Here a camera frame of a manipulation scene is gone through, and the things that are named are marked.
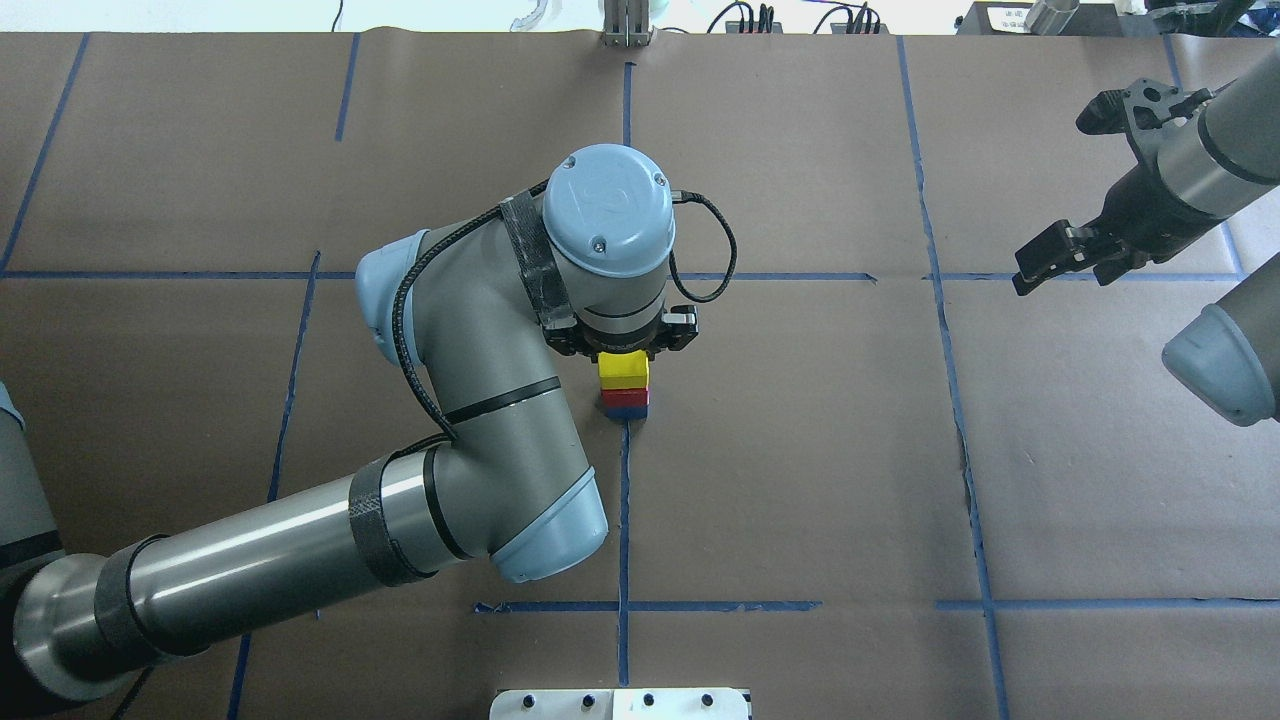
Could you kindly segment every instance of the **metal clamp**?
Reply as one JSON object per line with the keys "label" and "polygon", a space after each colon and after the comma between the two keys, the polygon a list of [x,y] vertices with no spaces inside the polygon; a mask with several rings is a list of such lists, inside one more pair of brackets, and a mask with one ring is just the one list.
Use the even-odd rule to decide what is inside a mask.
{"label": "metal clamp", "polygon": [[649,0],[604,0],[604,44],[611,47],[643,47],[653,40]]}

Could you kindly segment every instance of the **blue tape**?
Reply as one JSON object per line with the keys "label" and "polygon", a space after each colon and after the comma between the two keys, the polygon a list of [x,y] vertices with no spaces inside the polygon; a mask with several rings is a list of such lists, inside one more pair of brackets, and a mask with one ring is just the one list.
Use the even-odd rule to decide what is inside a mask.
{"label": "blue tape", "polygon": [[[1280,598],[1248,597],[1100,597],[1076,600],[997,600],[1000,611],[1036,610],[1221,610],[1248,607],[1280,609]],[[982,602],[973,600],[940,600],[934,609],[942,612],[980,612]]]}
{"label": "blue tape", "polygon": [[[684,281],[722,281],[724,273],[680,273]],[[877,282],[867,273],[733,273],[735,281],[852,281]]]}
{"label": "blue tape", "polygon": [[627,147],[631,147],[631,70],[635,67],[630,60],[622,65],[622,145]]}
{"label": "blue tape", "polygon": [[31,197],[36,193],[36,184],[40,183],[40,172],[45,169],[45,159],[49,158],[49,147],[54,143],[54,133],[58,132],[58,123],[63,119],[63,111],[67,110],[67,99],[72,95],[72,87],[76,85],[76,76],[79,74],[81,63],[84,60],[84,50],[88,49],[88,33],[81,36],[79,49],[76,50],[76,59],[72,60],[72,69],[67,73],[67,82],[63,85],[63,95],[58,99],[58,108],[54,110],[54,118],[49,120],[49,131],[45,132],[45,142],[40,146],[40,154],[36,155],[36,165],[31,169],[31,177],[27,178],[27,191],[22,193],[22,204],[18,205],[18,214],[13,219],[13,229],[9,231],[9,242],[5,243],[4,255],[0,255],[0,273],[4,273],[5,268],[9,266],[9,259],[13,258],[13,250],[18,246],[18,236],[22,233],[22,223],[27,219],[27,209],[31,208]]}
{"label": "blue tape", "polygon": [[485,605],[477,602],[472,609],[476,615],[506,615],[509,612],[617,612],[618,603],[602,601],[527,601]]}
{"label": "blue tape", "polygon": [[293,343],[293,364],[289,368],[289,388],[284,393],[284,414],[280,416],[280,434],[275,441],[275,461],[271,464],[271,483],[266,489],[266,501],[274,502],[280,495],[280,469],[284,464],[284,438],[289,432],[289,419],[293,416],[293,400],[298,388],[298,363],[302,359],[302,342],[307,334],[307,320],[311,318],[311,302],[316,293],[316,274],[320,269],[320,251],[311,259],[311,272],[307,279],[307,292],[302,300],[302,319],[298,320],[298,338]]}
{"label": "blue tape", "polygon": [[947,386],[951,392],[951,414],[960,436],[964,460],[964,484],[969,498],[969,529],[973,534],[973,553],[978,561],[978,588],[982,592],[983,618],[987,625],[987,653],[991,659],[992,683],[996,689],[996,707],[1001,720],[1009,720],[1009,696],[1005,692],[1005,669],[1000,659],[1000,639],[996,632],[996,607],[991,597],[991,577],[987,571],[987,551],[982,538],[982,518],[978,512],[978,492],[973,480],[973,462],[969,456],[969,434],[965,430],[964,406],[960,400],[960,382],[956,375],[955,354],[951,347],[951,329],[947,327],[946,297],[942,293],[942,272],[938,265],[938,247],[933,236],[933,220],[924,201],[924,158],[920,154],[920,133],[915,124],[915,102],[911,99],[911,78],[908,72],[906,44],[897,36],[897,63],[902,74],[902,100],[906,104],[906,124],[911,136],[911,155],[915,164],[915,187],[920,201],[920,219],[929,241],[929,269],[933,301],[938,311],[938,331],[942,336],[942,356],[947,365]]}
{"label": "blue tape", "polygon": [[[310,281],[301,270],[10,270],[0,278],[20,281]],[[353,272],[315,273],[319,281],[353,281]]]}
{"label": "blue tape", "polygon": [[[535,600],[486,605],[477,602],[476,615],[518,612],[617,612],[621,603],[599,601]],[[628,601],[627,612],[809,612],[822,607],[819,600],[657,600]]]}
{"label": "blue tape", "polygon": [[[1001,281],[1010,282],[1014,273],[942,273],[943,282],[963,281]],[[1128,273],[1120,275],[1116,282],[1149,282],[1149,283],[1175,283],[1175,282],[1235,282],[1238,275],[1228,273]],[[1097,282],[1093,273],[1066,273],[1050,278],[1050,282]]]}
{"label": "blue tape", "polygon": [[618,687],[631,684],[631,420],[622,423],[622,488],[618,507]]}
{"label": "blue tape", "polygon": [[1174,53],[1174,41],[1167,35],[1162,35],[1161,38],[1165,41],[1165,59],[1169,60],[1169,77],[1174,81],[1174,87],[1187,90],[1183,87],[1183,73],[1178,72],[1178,54]]}
{"label": "blue tape", "polygon": [[253,635],[244,633],[241,635],[239,655],[236,656],[236,676],[232,679],[232,697],[227,703],[227,720],[239,717],[239,701],[244,693],[244,671],[248,669],[248,648]]}
{"label": "blue tape", "polygon": [[1235,270],[1235,279],[1243,281],[1248,273],[1244,272],[1244,264],[1240,263],[1240,250],[1235,245],[1235,233],[1231,232],[1230,220],[1222,220],[1219,225],[1222,228],[1222,237],[1226,238],[1226,252],[1231,256],[1231,269]]}
{"label": "blue tape", "polygon": [[809,612],[818,600],[635,601],[632,612]]}
{"label": "blue tape", "polygon": [[333,133],[334,142],[342,142],[347,129],[347,106],[351,104],[351,83],[356,79],[356,55],[360,54],[360,33],[351,36],[351,56],[347,58],[347,82],[342,87],[342,105],[338,108],[338,129]]}
{"label": "blue tape", "polygon": [[[302,357],[302,341],[307,334],[307,319],[311,316],[311,302],[315,299],[316,275],[320,269],[320,252],[316,251],[311,259],[311,272],[308,273],[307,292],[302,300],[302,319],[298,320],[298,338],[293,345],[293,365],[289,368],[289,389],[284,396],[284,413],[280,416],[280,434],[275,441],[275,460],[271,464],[271,482],[266,488],[266,501],[274,502],[280,493],[280,465],[284,459],[284,438],[289,430],[289,419],[293,415],[293,398],[298,382],[298,360]],[[252,634],[241,635],[239,656],[236,659],[236,676],[232,680],[232,697],[227,706],[227,720],[236,720],[239,716],[241,694],[244,689],[244,671],[248,667],[248,652]]]}

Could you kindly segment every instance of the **blue joint cover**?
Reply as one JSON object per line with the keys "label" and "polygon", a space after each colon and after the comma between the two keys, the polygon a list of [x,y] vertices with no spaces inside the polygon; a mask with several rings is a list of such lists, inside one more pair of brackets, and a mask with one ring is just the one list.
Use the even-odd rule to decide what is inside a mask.
{"label": "blue joint cover", "polygon": [[1244,428],[1276,414],[1266,369],[1235,320],[1217,305],[1169,341],[1165,368],[1219,415]]}
{"label": "blue joint cover", "polygon": [[4,382],[0,382],[0,410],[13,415],[22,429],[27,429],[27,421],[22,419],[22,413],[18,413],[18,407],[14,406],[13,398],[9,397],[9,391],[4,387]]}
{"label": "blue joint cover", "polygon": [[625,145],[591,145],[564,159],[548,181],[543,222],[564,258],[607,278],[653,270],[676,242],[667,176]]}
{"label": "blue joint cover", "polygon": [[493,553],[493,564],[508,582],[540,580],[590,557],[607,534],[595,468],[588,468],[559,500]]}
{"label": "blue joint cover", "polygon": [[[374,250],[356,265],[356,297],[360,300],[360,314],[365,318],[365,325],[374,333],[378,350],[397,366],[399,359],[396,357],[396,342],[392,340],[392,301],[396,300],[396,290],[404,279],[404,273],[417,260],[417,249],[426,233],[425,229],[419,231]],[[420,364],[417,338],[413,337],[413,288],[410,288],[408,297],[404,299],[404,342],[413,356],[413,363]]]}

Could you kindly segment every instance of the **robotic arm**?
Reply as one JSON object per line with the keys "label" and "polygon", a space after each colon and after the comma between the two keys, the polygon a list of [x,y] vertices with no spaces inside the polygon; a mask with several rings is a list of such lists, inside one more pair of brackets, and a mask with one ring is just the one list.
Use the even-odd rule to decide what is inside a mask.
{"label": "robotic arm", "polygon": [[[586,147],[535,200],[541,187],[360,263],[375,342],[393,361],[407,348],[428,368],[447,434],[353,475],[111,557],[64,555],[6,404],[0,714],[88,702],[138,667],[471,557],[489,555],[521,583],[591,555],[608,525],[548,346],[678,350],[696,336],[696,311],[664,309],[673,193],[649,158]],[[675,202],[686,197],[700,199]],[[420,258],[433,251],[428,266]]]}
{"label": "robotic arm", "polygon": [[[1094,97],[1087,135],[1125,133],[1138,164],[1083,227],[1059,220],[1015,255],[1018,295],[1093,268],[1110,284],[1165,263],[1280,184],[1280,45],[1217,92],[1149,79]],[[1280,255],[1244,279],[1164,352],[1166,368],[1238,425],[1280,420]]]}

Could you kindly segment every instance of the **white metal plate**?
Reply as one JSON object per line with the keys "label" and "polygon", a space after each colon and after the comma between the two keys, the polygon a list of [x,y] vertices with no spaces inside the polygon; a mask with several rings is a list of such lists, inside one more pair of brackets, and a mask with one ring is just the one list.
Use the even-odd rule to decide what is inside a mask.
{"label": "white metal plate", "polygon": [[[584,698],[590,696],[590,706]],[[710,705],[703,702],[710,697]],[[503,691],[489,720],[750,720],[749,693],[733,688],[621,688]],[[526,698],[530,703],[526,707]]]}

